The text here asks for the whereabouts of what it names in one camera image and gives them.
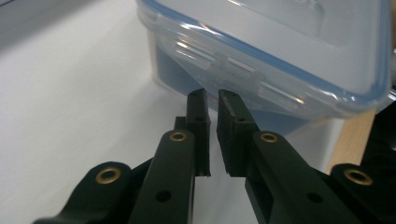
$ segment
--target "black plastic part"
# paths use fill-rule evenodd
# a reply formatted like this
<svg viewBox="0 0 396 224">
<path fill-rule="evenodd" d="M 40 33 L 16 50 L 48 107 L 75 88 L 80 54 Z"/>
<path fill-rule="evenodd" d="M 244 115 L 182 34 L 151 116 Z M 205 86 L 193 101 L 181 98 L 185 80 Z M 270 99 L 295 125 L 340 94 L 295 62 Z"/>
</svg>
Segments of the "black plastic part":
<svg viewBox="0 0 396 224">
<path fill-rule="evenodd" d="M 62 212 L 52 218 L 42 218 L 35 224 L 108 224 L 126 223 L 135 197 L 141 188 L 151 160 L 131 169 L 119 162 L 106 162 L 92 168 L 79 182 Z M 102 181 L 97 177 L 101 171 Z M 107 183 L 120 171 L 114 182 Z"/>
<path fill-rule="evenodd" d="M 187 98 L 186 117 L 176 117 L 175 129 L 184 129 L 195 136 L 195 176 L 210 176 L 210 117 L 206 91 L 192 91 Z"/>
<path fill-rule="evenodd" d="M 165 133 L 128 223 L 191 223 L 194 174 L 194 135 Z"/>
<path fill-rule="evenodd" d="M 396 174 L 387 174 L 353 164 L 332 168 L 334 192 L 363 223 L 396 223 Z"/>
<path fill-rule="evenodd" d="M 396 151 L 393 148 L 396 148 L 396 102 L 375 116 L 361 166 L 384 174 L 396 174 Z"/>
<path fill-rule="evenodd" d="M 217 133 L 230 176 L 246 176 L 247 140 L 258 130 L 241 97 L 232 91 L 220 90 Z"/>
<path fill-rule="evenodd" d="M 361 223 L 283 136 L 257 132 L 253 142 L 249 152 L 275 200 L 269 223 Z"/>
</svg>

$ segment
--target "clear plastic box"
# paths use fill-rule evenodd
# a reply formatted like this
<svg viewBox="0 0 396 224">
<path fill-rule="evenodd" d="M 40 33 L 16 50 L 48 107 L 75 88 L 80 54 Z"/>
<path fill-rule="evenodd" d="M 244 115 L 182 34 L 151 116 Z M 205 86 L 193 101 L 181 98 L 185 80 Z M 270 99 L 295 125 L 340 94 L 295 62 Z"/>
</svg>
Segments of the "clear plastic box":
<svg viewBox="0 0 396 224">
<path fill-rule="evenodd" d="M 253 111 L 346 118 L 389 91 L 389 0 L 138 0 L 157 76 Z"/>
</svg>

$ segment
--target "blue container lid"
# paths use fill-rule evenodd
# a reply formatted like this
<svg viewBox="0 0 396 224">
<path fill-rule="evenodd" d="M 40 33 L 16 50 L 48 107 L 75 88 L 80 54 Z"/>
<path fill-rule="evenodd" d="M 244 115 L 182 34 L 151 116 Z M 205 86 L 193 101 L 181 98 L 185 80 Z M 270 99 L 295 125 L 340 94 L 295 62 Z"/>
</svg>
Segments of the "blue container lid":
<svg viewBox="0 0 396 224">
<path fill-rule="evenodd" d="M 173 30 L 198 42 L 205 42 L 202 36 L 210 37 L 219 45 L 236 49 L 229 53 L 233 59 L 246 54 L 281 71 L 274 74 L 275 79 L 280 78 L 277 91 L 287 92 L 295 80 L 304 83 L 301 95 L 295 94 L 297 103 L 304 103 L 304 95 L 317 98 L 332 107 L 331 116 L 346 117 L 374 107 L 388 93 L 389 0 L 138 3 L 141 18 L 148 14 L 155 17 L 150 26 Z M 207 45 L 215 49 L 217 44 L 213 43 Z M 257 63 L 249 63 L 243 64 L 261 69 L 252 65 Z"/>
</svg>

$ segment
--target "container lid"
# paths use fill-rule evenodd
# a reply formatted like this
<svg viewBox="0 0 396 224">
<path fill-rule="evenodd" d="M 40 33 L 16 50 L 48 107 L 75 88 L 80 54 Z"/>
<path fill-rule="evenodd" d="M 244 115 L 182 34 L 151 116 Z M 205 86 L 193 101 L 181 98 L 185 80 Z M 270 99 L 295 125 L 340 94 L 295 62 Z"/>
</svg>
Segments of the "container lid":
<svg viewBox="0 0 396 224">
<path fill-rule="evenodd" d="M 337 102 L 362 109 L 387 95 L 389 0 L 141 1 Z"/>
</svg>

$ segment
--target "wooden surface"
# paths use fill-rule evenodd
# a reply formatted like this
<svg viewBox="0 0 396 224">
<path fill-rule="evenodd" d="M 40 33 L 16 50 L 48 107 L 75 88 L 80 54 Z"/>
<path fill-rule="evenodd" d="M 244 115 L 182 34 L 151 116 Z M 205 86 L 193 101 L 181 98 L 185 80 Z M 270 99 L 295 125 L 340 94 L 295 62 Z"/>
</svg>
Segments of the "wooden surface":
<svg viewBox="0 0 396 224">
<path fill-rule="evenodd" d="M 375 110 L 373 109 L 345 121 L 327 167 L 327 174 L 336 164 L 361 164 L 374 117 Z"/>
</svg>

